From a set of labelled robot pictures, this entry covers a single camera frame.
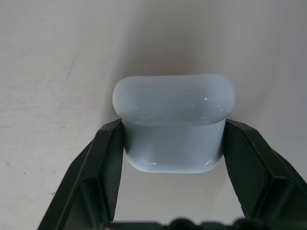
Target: glossy plastic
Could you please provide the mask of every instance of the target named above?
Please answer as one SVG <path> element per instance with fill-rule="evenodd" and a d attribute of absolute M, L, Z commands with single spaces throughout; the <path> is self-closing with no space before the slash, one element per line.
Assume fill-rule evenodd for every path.
<path fill-rule="evenodd" d="M 213 74 L 129 77 L 113 92 L 131 165 L 150 173 L 202 173 L 222 155 L 230 82 Z"/>

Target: white surface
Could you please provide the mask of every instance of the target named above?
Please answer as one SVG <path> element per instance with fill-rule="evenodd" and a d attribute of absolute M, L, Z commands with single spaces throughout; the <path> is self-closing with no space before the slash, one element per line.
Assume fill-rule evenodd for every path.
<path fill-rule="evenodd" d="M 232 118 L 307 179 L 306 9 L 305 0 L 2 0 L 0 229 L 38 226 L 70 162 L 116 119 L 112 90 L 124 76 L 229 76 Z M 117 220 L 241 215 L 223 162 L 174 175 L 124 161 Z"/>
<path fill-rule="evenodd" d="M 216 74 L 134 76 L 113 91 L 131 165 L 147 173 L 203 173 L 222 156 L 235 94 Z"/>

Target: gray background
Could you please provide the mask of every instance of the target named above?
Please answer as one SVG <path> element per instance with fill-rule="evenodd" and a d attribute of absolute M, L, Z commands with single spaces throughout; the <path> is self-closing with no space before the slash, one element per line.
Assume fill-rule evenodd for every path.
<path fill-rule="evenodd" d="M 219 73 L 232 119 L 257 128 L 307 178 L 306 0 L 2 0 L 0 229 L 35 229 L 71 161 L 117 119 L 133 75 Z M 148 174 L 126 160 L 116 220 L 242 216 L 224 161 Z"/>

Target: black holder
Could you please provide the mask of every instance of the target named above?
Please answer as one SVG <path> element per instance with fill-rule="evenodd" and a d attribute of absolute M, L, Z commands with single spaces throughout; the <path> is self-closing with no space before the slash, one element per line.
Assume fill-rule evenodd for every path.
<path fill-rule="evenodd" d="M 121 120 L 101 127 L 68 168 L 38 230 L 306 230 L 307 184 L 260 133 L 227 120 L 224 157 L 246 219 L 233 226 L 177 219 L 157 223 L 112 223 L 121 176 Z"/>

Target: white wall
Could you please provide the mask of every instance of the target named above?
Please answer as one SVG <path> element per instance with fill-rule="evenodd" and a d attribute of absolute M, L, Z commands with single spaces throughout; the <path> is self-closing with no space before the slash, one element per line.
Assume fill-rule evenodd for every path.
<path fill-rule="evenodd" d="M 305 0 L 2 0 L 0 230 L 38 226 L 71 161 L 117 118 L 114 85 L 132 75 L 227 75 L 231 118 L 307 179 L 306 9 Z M 224 162 L 165 175 L 124 161 L 116 219 L 178 216 L 242 216 Z"/>

